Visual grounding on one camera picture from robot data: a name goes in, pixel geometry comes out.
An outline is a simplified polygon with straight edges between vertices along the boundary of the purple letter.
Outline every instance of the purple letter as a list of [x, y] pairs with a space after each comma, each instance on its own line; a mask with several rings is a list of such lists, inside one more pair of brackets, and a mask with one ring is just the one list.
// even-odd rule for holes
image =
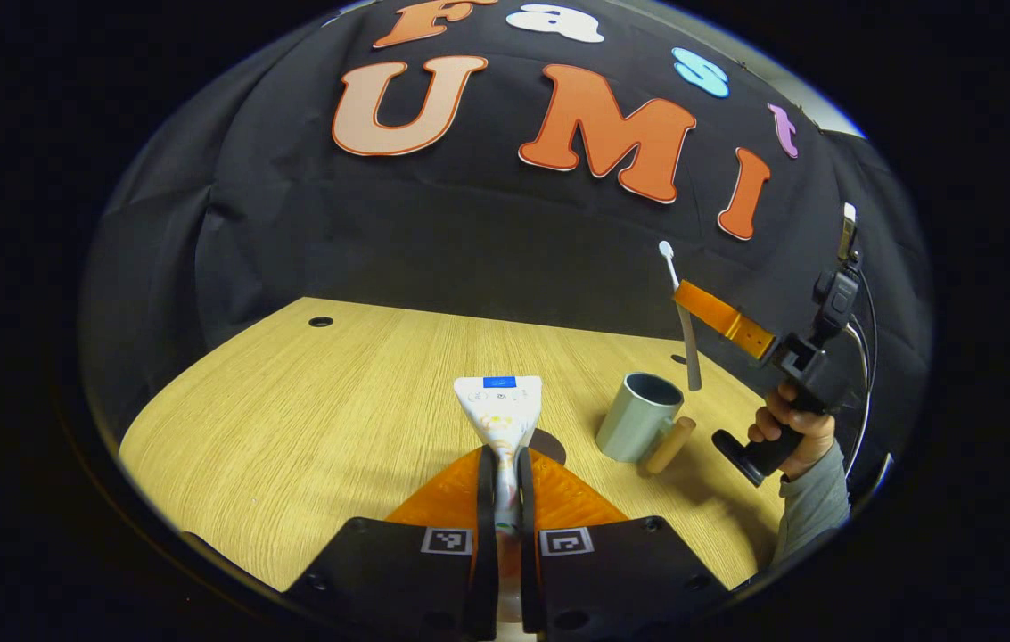
[[774, 127], [778, 130], [779, 142], [782, 142], [782, 149], [790, 157], [798, 157], [798, 147], [795, 147], [794, 142], [790, 139], [790, 134], [797, 134], [798, 130], [794, 129], [794, 123], [790, 122], [790, 117], [786, 115], [786, 110], [770, 103], [766, 103], [766, 106], [770, 107], [771, 111], [774, 112]]

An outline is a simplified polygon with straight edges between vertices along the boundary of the black fabric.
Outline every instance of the black fabric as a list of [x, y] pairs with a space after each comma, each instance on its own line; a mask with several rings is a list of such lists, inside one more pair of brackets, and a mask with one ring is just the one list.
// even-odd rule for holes
[[[867, 143], [819, 131], [736, 63], [617, 5], [580, 7], [601, 23], [598, 44], [509, 26], [505, 16], [524, 3], [502, 0], [442, 35], [373, 49], [404, 4], [320, 19], [252, 55], [184, 105], [125, 173], [90, 253], [80, 321], [89, 399], [117, 438], [176, 375], [302, 296], [680, 338], [663, 239], [681, 277], [779, 336], [802, 332], [849, 200], [883, 341], [871, 427], [881, 438], [871, 432], [871, 443], [875, 455], [899, 447], [927, 370], [931, 295], [915, 213]], [[687, 84], [672, 47], [724, 69], [730, 96]], [[473, 74], [439, 141], [395, 157], [338, 148], [330, 122], [342, 74], [406, 62], [378, 113], [398, 126], [421, 107], [431, 78], [422, 63], [442, 55], [477, 55], [489, 66]], [[548, 107], [541, 70], [550, 63], [602, 74], [624, 114], [658, 97], [695, 115], [676, 203], [620, 187], [616, 174], [630, 157], [593, 178], [579, 134], [573, 172], [521, 163], [517, 149], [535, 138]], [[797, 125], [797, 159], [779, 146], [766, 103]], [[772, 172], [748, 242], [717, 227], [739, 146]], [[696, 333], [701, 350], [746, 386], [765, 394], [778, 383], [707, 326]], [[844, 427], [839, 439], [851, 451]]]

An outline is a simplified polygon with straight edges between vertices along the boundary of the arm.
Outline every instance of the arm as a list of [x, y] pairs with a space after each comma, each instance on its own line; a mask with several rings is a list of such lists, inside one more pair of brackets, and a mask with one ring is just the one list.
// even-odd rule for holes
[[810, 543], [825, 539], [829, 531], [849, 519], [849, 495], [841, 447], [833, 438], [833, 417], [794, 412], [790, 403], [797, 397], [798, 391], [790, 384], [779, 386], [778, 391], [767, 395], [766, 406], [758, 410], [748, 431], [752, 441], [778, 439], [781, 422], [805, 435], [779, 466], [785, 472], [779, 496], [786, 499], [786, 512], [779, 524], [772, 565], [785, 563], [787, 558], [795, 557], [794, 553], [806, 552]]

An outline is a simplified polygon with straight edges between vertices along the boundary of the blue label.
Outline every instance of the blue label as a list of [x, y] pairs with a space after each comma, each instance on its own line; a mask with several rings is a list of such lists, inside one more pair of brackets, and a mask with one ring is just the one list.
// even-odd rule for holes
[[485, 378], [487, 389], [515, 389], [516, 378]]

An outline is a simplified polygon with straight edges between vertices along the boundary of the white tube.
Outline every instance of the white tube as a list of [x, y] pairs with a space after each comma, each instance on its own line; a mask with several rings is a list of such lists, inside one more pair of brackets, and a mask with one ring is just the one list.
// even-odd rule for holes
[[461, 378], [452, 391], [481, 442], [497, 455], [497, 532], [500, 591], [497, 619], [520, 622], [520, 502], [516, 451], [528, 446], [540, 417], [540, 378]]

